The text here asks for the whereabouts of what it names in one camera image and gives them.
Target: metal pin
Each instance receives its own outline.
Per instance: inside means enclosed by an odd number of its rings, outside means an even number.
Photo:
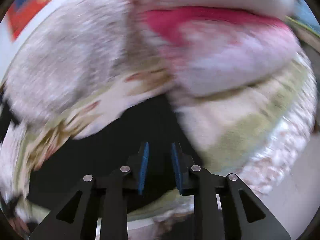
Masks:
[[[122,172],[128,172],[128,171],[130,170],[130,167],[127,166],[127,165],[125,165],[125,166],[122,166],[122,167],[120,168],[120,170],[121,170]]]
[[[83,177],[83,180],[86,181],[86,182],[91,181],[92,179],[93,179],[93,177],[92,177],[92,175],[90,175],[90,174],[85,175],[85,176]]]
[[[198,165],[193,165],[193,166],[191,167],[191,169],[192,169],[193,171],[200,171],[200,170],[201,170],[201,167],[198,166]]]
[[[232,181],[236,181],[238,179],[238,176],[236,174],[230,174],[228,178]]]

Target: silver screw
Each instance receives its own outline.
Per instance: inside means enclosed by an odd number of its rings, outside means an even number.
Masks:
[[[230,174],[228,178],[232,181],[236,181],[238,179],[238,176],[236,174]]]
[[[130,167],[127,166],[127,165],[125,165],[125,166],[122,166],[122,167],[120,168],[120,170],[121,170],[122,172],[128,172],[128,171],[130,170]]]
[[[85,175],[85,176],[83,177],[83,180],[86,181],[86,182],[91,181],[92,179],[93,179],[93,177],[92,177],[92,175],[90,175],[90,174]]]
[[[201,170],[201,167],[198,166],[198,165],[193,165],[193,166],[191,167],[191,169],[192,169],[193,171],[200,171],[200,170]]]

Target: triangular cutout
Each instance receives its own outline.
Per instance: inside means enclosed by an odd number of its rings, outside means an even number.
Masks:
[[[78,205],[81,199],[82,191],[78,191],[70,201],[60,210],[57,215],[58,220],[65,221],[69,224],[72,224],[75,220],[76,212],[78,209]]]
[[[249,223],[253,223],[266,217],[262,210],[253,202],[244,190],[239,190],[239,194]]]

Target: gray floor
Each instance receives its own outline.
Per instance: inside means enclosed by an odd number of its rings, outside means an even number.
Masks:
[[[320,135],[313,135],[291,174],[262,200],[296,240],[320,206]]]

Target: white surface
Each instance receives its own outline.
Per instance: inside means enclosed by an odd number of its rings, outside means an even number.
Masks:
[[[27,38],[33,31],[42,23],[52,12],[54,12],[66,0],[52,0],[45,7],[43,7],[27,24],[27,26],[20,33],[18,38],[12,42],[10,29],[8,28],[7,17],[0,22],[0,80],[4,77],[11,61],[25,43]]]
[[[264,204],[296,240],[320,206],[320,135],[313,135],[290,176],[275,187]]]

